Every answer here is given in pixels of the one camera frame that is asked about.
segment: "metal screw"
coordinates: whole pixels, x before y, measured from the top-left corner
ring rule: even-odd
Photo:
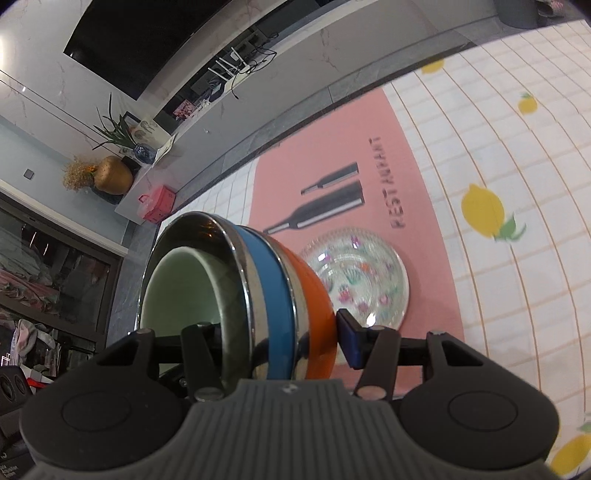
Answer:
[[[217,401],[223,398],[223,391],[216,387],[203,387],[195,392],[197,401]]]
[[[284,393],[287,393],[288,395],[291,395],[293,392],[296,392],[299,390],[299,388],[297,387],[297,385],[294,385],[293,383],[287,384],[285,386],[282,387],[282,390]]]
[[[386,391],[377,385],[366,385],[357,390],[357,396],[364,400],[381,400],[386,398]]]

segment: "lemon print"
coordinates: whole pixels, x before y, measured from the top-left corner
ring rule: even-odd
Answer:
[[[528,115],[538,109],[538,102],[529,93],[524,93],[521,95],[521,101],[518,107],[521,115]]]
[[[516,241],[526,226],[516,233],[515,218],[505,221],[505,208],[493,192],[471,184],[462,199],[462,213],[468,224],[479,234],[495,240]]]
[[[591,435],[583,434],[564,445],[550,463],[550,468],[558,475],[567,475],[587,458],[591,450]]]
[[[421,72],[423,74],[435,73],[438,70],[441,70],[443,68],[443,63],[444,63],[443,59],[434,61],[433,63],[430,63],[429,65],[425,65],[423,68],[421,68]]]

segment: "blue glass vase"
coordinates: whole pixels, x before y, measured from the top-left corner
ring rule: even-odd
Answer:
[[[156,149],[147,143],[138,143],[134,148],[134,155],[140,162],[151,165],[156,158]]]

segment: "potted plant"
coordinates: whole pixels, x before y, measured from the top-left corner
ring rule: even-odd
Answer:
[[[129,168],[114,155],[99,163],[76,157],[66,167],[63,178],[64,187],[68,190],[77,192],[84,187],[94,187],[110,195],[127,193],[133,182],[134,177]]]
[[[94,127],[108,140],[97,145],[95,148],[93,148],[93,150],[102,147],[105,144],[118,145],[120,147],[125,147],[132,150],[135,157],[140,162],[147,164],[154,163],[154,159],[156,158],[156,150],[148,144],[137,143],[133,139],[131,136],[131,131],[129,130],[129,126],[125,123],[125,119],[122,115],[119,115],[119,122],[115,122],[115,120],[113,120],[113,115],[111,114],[112,101],[113,95],[111,94],[109,95],[109,116],[101,115],[98,107],[96,108],[96,111],[99,114],[100,124],[103,126],[103,128],[99,128],[96,125]],[[113,130],[107,129],[102,120],[103,118],[111,123]]]

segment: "television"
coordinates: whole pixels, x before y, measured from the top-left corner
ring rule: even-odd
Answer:
[[[64,53],[137,100],[229,0],[92,0]]]

